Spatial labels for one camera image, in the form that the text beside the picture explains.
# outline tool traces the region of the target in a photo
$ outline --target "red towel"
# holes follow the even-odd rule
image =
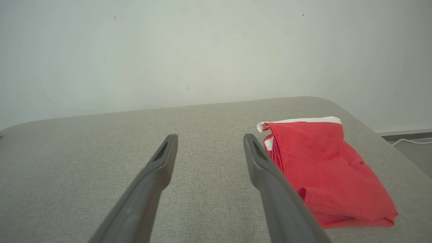
[[[339,118],[262,122],[265,148],[323,228],[393,226],[398,212]]]

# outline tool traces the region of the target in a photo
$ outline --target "textured gray fabric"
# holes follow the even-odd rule
[[[166,135],[179,147],[152,242],[269,242],[242,138],[256,124],[341,118],[345,139],[387,188],[394,227],[326,230],[334,242],[431,242],[432,179],[372,130],[320,98],[267,99],[34,121],[2,131],[0,242],[86,242]]]

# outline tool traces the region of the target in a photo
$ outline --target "floor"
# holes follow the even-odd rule
[[[430,142],[430,138],[414,139],[416,142]],[[426,175],[432,178],[432,144],[412,144],[401,141],[394,146],[419,167]]]

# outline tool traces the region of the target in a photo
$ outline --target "white cable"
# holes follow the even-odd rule
[[[405,139],[405,138],[401,138],[401,139],[399,139],[396,143],[394,143],[394,144],[392,144],[392,145],[394,146],[394,145],[396,145],[397,143],[399,143],[400,141],[407,141],[407,142],[410,142],[410,143],[413,143],[413,144],[432,144],[432,141],[431,141],[431,142],[424,142],[424,143],[420,143],[420,142],[414,142],[414,141],[411,141],[411,140],[408,140],[408,139]]]

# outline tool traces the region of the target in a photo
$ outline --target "white fabric edge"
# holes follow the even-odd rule
[[[342,124],[339,118],[334,116],[321,117],[321,118],[296,118],[296,119],[287,119],[281,121],[263,121],[257,124],[257,129],[260,132],[263,132],[264,123],[291,123],[291,122],[331,122]]]
[[[273,150],[273,137],[264,140],[264,146],[266,146],[267,151]]]

